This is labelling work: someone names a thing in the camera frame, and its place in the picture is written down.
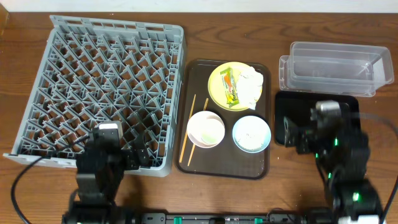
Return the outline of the pink white bowl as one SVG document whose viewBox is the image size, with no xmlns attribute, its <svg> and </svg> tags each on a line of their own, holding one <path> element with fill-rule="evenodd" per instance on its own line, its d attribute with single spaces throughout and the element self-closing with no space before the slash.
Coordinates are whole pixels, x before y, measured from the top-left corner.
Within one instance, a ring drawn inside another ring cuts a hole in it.
<svg viewBox="0 0 398 224">
<path fill-rule="evenodd" d="M 223 120 L 214 112 L 211 111 L 200 111 L 195 113 L 188 121 L 188 137 L 191 140 L 192 143 L 194 143 L 196 146 L 198 147 L 202 147 L 202 148 L 211 148 L 211 147 L 215 147 L 218 144 L 213 144 L 213 145 L 209 145 L 209 144 L 205 144 L 203 142 L 203 140 L 201 139 L 201 129 L 203 126 L 203 123 L 206 119 L 217 119 L 218 121 L 220 121 L 223 126 L 224 126 L 224 122 Z"/>
</svg>

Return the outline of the green orange snack wrapper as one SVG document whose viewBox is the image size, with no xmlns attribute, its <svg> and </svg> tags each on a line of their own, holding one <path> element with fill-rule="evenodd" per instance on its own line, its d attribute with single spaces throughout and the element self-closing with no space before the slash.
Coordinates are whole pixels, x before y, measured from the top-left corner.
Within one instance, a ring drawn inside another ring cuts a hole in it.
<svg viewBox="0 0 398 224">
<path fill-rule="evenodd" d="M 236 84 L 233 77 L 233 69 L 226 68 L 220 72 L 221 79 L 226 94 L 227 105 L 231 108 L 232 106 L 239 103 L 238 94 L 236 90 Z"/>
</svg>

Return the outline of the rice grains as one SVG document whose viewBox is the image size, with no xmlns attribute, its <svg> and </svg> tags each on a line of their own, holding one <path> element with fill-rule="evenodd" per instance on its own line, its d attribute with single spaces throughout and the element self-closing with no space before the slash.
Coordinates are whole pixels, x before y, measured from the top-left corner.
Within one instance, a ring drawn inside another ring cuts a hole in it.
<svg viewBox="0 0 398 224">
<path fill-rule="evenodd" d="M 247 151 L 256 151 L 262 147 L 266 138 L 263 129 L 239 128 L 236 131 L 236 141 L 239 146 Z"/>
</svg>

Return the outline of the light blue bowl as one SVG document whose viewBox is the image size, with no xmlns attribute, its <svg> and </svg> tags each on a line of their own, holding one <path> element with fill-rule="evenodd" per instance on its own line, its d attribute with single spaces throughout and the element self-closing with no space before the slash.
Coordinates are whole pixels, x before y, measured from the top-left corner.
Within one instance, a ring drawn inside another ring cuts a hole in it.
<svg viewBox="0 0 398 224">
<path fill-rule="evenodd" d="M 232 137 L 240 150 L 258 153 L 265 150 L 271 142 L 269 125 L 258 116 L 244 116 L 233 126 Z"/>
</svg>

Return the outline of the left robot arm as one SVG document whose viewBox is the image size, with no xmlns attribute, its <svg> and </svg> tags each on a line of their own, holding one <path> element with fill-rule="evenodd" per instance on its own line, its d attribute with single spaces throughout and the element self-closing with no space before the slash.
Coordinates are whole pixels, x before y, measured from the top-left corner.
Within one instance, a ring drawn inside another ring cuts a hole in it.
<svg viewBox="0 0 398 224">
<path fill-rule="evenodd" d="M 117 206 L 115 197 L 124 172 L 149 163 L 145 134 L 140 133 L 130 149 L 123 149 L 119 121 L 97 125 L 88 135 L 82 155 L 76 160 L 78 188 L 71 194 L 62 223 L 140 223 L 133 210 Z"/>
</svg>

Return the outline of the white napkin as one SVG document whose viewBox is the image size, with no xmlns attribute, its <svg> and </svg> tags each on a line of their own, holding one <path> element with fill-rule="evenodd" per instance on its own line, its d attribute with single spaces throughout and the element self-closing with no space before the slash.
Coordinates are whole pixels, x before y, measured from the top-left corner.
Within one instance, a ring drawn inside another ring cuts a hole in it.
<svg viewBox="0 0 398 224">
<path fill-rule="evenodd" d="M 255 110 L 256 104 L 261 97 L 263 82 L 263 75 L 253 67 L 242 70 L 236 83 L 239 103 Z"/>
</svg>

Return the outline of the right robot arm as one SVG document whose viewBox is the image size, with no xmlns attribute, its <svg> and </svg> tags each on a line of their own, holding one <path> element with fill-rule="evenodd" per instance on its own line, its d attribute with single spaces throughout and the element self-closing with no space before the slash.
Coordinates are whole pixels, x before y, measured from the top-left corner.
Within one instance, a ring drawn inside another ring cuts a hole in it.
<svg viewBox="0 0 398 224">
<path fill-rule="evenodd" d="M 354 115 L 336 101 L 318 101 L 308 126 L 284 117 L 286 147 L 313 154 L 328 209 L 312 210 L 309 223 L 381 223 L 383 209 L 376 189 L 365 177 L 369 140 L 352 124 Z"/>
</svg>

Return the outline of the small white green cup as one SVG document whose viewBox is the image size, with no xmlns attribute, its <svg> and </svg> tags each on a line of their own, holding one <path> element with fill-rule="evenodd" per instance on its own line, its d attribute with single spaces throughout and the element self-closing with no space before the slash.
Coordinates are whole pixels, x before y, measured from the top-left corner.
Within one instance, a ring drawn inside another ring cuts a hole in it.
<svg viewBox="0 0 398 224">
<path fill-rule="evenodd" d="M 224 126 L 217 119 L 206 119 L 201 129 L 201 139 L 205 144 L 218 144 L 224 137 Z"/>
</svg>

